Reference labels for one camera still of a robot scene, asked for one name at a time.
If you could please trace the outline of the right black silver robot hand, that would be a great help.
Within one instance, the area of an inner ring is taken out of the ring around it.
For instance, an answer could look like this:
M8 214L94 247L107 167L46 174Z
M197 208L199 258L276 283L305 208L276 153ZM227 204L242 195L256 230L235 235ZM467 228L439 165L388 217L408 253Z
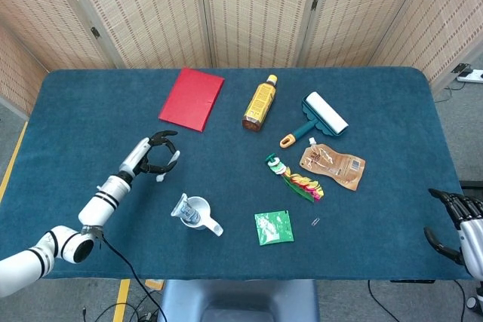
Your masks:
M473 278L482 282L482 200L438 189L428 191L445 206L457 231L460 249L446 247L428 226L423 228L426 240L437 253L464 266Z

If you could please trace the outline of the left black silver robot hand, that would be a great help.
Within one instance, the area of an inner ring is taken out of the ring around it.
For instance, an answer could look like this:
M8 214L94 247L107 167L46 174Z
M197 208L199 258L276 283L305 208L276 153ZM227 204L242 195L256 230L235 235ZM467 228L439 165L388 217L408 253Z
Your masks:
M180 151L169 139L170 136L177 134L178 132L174 130L162 130L151 137L143 138L121 163L118 177L131 184L140 173L153 173L157 175L156 181L162 182L165 174L175 167L177 159L180 157ZM149 164L148 154L156 146L167 146L172 154L170 161L165 166Z

